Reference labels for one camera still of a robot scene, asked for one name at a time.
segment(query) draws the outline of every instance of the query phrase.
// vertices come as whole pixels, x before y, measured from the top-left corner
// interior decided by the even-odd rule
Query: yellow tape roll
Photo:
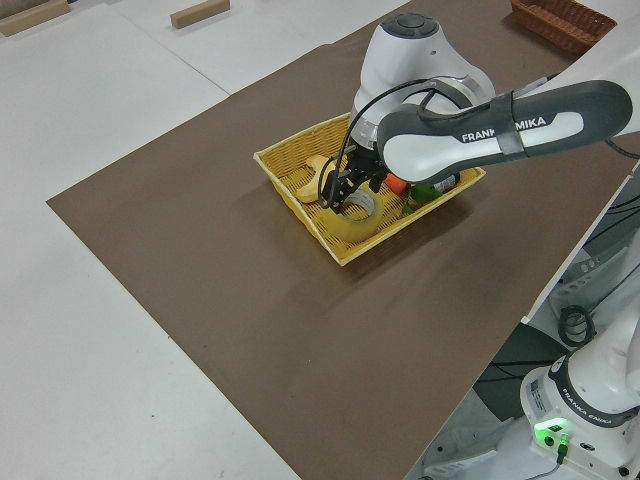
[[[368,188],[359,188],[344,201],[343,207],[358,205],[367,212],[363,219],[350,218],[342,213],[335,213],[326,209],[321,212],[321,221],[332,235],[343,242],[358,243],[371,238],[384,215],[384,204],[379,195],[375,195]]]

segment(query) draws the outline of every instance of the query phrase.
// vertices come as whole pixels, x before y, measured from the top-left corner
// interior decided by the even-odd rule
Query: brown paper sheet
[[[574,59],[502,0],[401,10],[438,18],[498,91]],[[350,110],[374,26],[49,202],[304,480],[401,479],[633,166],[595,146],[488,167],[338,267],[252,154]]]

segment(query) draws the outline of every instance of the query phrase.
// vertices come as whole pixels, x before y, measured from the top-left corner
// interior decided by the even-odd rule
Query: wooden block
[[[3,18],[0,20],[0,32],[8,37],[70,11],[67,0],[49,0],[42,5]]]
[[[171,25],[183,28],[205,18],[212,17],[231,8],[229,0],[207,0],[171,15]]]

